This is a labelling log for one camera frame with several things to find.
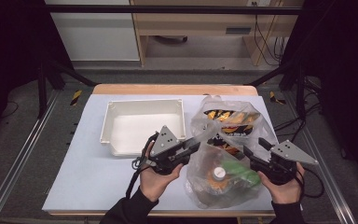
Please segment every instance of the clear plastic bag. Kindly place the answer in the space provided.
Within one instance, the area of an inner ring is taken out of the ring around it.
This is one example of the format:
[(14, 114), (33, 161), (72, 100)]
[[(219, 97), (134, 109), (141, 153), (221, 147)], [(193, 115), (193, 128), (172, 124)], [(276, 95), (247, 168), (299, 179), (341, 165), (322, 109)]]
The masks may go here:
[(249, 102), (207, 96), (191, 130), (201, 141), (187, 166), (185, 188), (193, 202), (199, 208), (227, 208), (256, 197), (260, 180), (241, 149), (247, 146), (260, 159), (269, 158), (258, 138), (277, 140), (263, 116)]

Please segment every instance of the white tray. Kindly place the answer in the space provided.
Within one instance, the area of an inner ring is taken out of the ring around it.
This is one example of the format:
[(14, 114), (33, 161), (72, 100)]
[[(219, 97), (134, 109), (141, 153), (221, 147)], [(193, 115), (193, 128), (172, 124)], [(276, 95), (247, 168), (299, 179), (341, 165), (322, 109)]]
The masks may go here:
[(114, 156), (135, 158), (142, 153), (147, 139), (162, 126), (179, 140), (186, 139), (183, 101), (114, 101), (106, 108), (101, 143), (109, 145)]

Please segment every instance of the aluminum rail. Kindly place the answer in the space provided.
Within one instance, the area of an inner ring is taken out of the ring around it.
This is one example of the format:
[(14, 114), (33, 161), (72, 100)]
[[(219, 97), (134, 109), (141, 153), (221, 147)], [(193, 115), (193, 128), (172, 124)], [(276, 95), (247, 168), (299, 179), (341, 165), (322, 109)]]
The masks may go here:
[[(284, 98), (287, 99), (289, 106), (292, 109), (292, 112), (295, 116), (296, 107), (295, 107), (295, 99), (293, 94), (284, 92)], [(324, 182), (325, 190), (330, 198), (330, 201), (337, 213), (339, 221), (342, 224), (355, 224), (356, 220), (351, 212), (351, 209), (348, 207), (347, 202), (345, 201), (344, 196), (339, 189), (336, 180), (334, 179), (333, 174), (331, 174), (329, 168), (327, 167), (323, 156), (319, 152), (313, 138), (308, 130), (307, 126), (303, 129), (303, 137), (304, 142), (310, 149), (310, 155), (315, 158), (319, 162), (319, 166), (316, 167), (319, 175), (321, 176), (322, 181)]]
[(32, 10), (61, 13), (162, 13), (162, 14), (250, 14), (304, 15), (322, 12), (322, 8), (303, 7), (215, 7), (215, 6), (127, 6), (127, 5), (23, 5)]
[(28, 161), (28, 158), (34, 149), (34, 145), (36, 144), (37, 139), (42, 133), (43, 128), (45, 127), (48, 118), (50, 117), (51, 111), (53, 110), (59, 95), (60, 91), (53, 91), (48, 102), (47, 111), (44, 113), (44, 116), (42, 118), (36, 121), (33, 129), (31, 130), (31, 133), (28, 135), (27, 140), (22, 146), (19, 155), (17, 156), (16, 160), (8, 171), (7, 176), (0, 187), (0, 212), (5, 205), (10, 192), (13, 190), (14, 185), (19, 179), (22, 168)]

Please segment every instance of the black sleeve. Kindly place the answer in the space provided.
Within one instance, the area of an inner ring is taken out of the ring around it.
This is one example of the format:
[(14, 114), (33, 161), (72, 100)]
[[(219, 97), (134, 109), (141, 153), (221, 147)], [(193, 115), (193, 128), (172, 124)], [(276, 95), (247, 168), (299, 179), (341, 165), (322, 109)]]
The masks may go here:
[(147, 215), (157, 204), (158, 201), (150, 202), (138, 189), (129, 200), (126, 198), (120, 199), (115, 206), (107, 211), (100, 224), (145, 224)]
[(275, 211), (275, 219), (272, 220), (273, 224), (305, 224), (304, 218), (301, 214), (300, 203), (274, 203), (272, 207)]

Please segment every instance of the white cabinet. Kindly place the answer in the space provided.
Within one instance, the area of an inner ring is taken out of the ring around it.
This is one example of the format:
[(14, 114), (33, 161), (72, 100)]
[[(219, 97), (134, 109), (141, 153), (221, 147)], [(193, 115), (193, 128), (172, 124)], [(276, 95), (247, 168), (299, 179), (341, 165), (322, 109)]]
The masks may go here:
[[(129, 5), (127, 0), (45, 0), (48, 5)], [(130, 13), (51, 13), (72, 61), (139, 61)]]

